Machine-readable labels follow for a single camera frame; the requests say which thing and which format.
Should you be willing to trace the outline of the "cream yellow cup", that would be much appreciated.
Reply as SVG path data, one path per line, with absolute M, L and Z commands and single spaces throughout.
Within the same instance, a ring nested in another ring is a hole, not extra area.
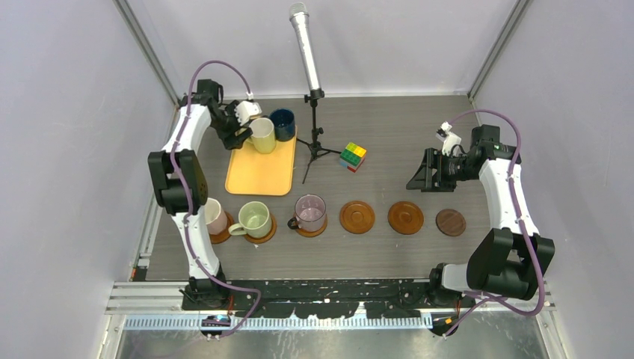
M 258 153 L 270 154 L 274 152 L 276 148 L 274 124 L 269 118 L 260 117 L 253 120 L 249 129 L 252 133 L 247 139 L 247 143 L 252 144 Z

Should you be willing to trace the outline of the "dark brown coaster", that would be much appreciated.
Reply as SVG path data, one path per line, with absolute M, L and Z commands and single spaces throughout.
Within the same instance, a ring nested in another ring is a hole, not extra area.
M 455 209 L 442 209 L 437 213 L 435 223 L 446 236 L 461 236 L 467 228 L 465 217 Z

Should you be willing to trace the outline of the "navy blue cup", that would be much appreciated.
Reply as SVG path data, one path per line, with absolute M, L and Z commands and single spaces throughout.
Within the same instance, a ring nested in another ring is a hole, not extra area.
M 280 142 L 292 140 L 296 134 L 295 115 L 287 108 L 272 111 L 269 119 L 274 124 L 275 137 Z

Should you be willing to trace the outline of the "pink white cup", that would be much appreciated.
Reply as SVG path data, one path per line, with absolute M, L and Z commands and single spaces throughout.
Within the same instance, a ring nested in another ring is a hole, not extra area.
M 229 221 L 221 203 L 208 197 L 204 206 L 205 223 L 210 236 L 219 236 L 227 231 Z

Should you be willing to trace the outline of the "light green mug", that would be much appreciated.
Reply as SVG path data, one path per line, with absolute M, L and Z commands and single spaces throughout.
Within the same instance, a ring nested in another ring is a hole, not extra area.
M 253 239 L 266 237 L 272 229 L 269 208 L 259 201 L 251 201 L 243 205 L 238 213 L 236 223 L 228 231 L 231 236 L 250 236 Z

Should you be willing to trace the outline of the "mauve purple cup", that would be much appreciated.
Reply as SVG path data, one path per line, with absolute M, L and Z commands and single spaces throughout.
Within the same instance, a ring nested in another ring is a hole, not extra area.
M 294 215 L 288 220 L 287 226 L 291 230 L 298 228 L 306 231 L 316 231 L 327 219 L 326 203 L 316 194 L 305 194 L 295 203 Z

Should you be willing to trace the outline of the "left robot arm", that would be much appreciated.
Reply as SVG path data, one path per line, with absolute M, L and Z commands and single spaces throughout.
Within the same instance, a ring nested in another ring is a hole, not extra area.
M 242 148 L 252 134 L 238 120 L 238 101 L 225 104 L 223 99 L 222 85 L 199 80 L 179 103 L 179 121 L 170 139 L 147 159 L 156 202 L 177 226 L 188 258 L 183 301 L 213 310 L 228 303 L 230 290 L 205 224 L 208 186 L 197 150 L 209 128 L 217 132 L 226 150 Z

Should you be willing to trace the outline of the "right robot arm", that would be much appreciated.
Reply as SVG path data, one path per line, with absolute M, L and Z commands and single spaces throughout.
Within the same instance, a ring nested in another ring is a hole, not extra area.
M 459 181 L 479 180 L 484 188 L 490 231 L 465 264 L 441 263 L 430 272 L 428 300 L 445 307 L 462 292 L 483 291 L 529 300 L 539 289 L 555 253 L 526 205 L 517 147 L 500 141 L 497 126 L 473 128 L 470 149 L 458 153 L 461 138 L 448 123 L 437 131 L 441 149 L 425 150 L 417 172 L 406 185 L 421 192 L 453 192 Z

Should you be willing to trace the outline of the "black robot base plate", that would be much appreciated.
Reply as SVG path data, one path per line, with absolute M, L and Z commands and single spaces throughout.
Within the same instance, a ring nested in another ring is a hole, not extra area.
M 359 309 L 369 319 L 408 319 L 424 309 L 455 313 L 475 303 L 427 279 L 234 280 L 226 286 L 190 279 L 180 292 L 183 310 L 270 319 L 348 319 Z

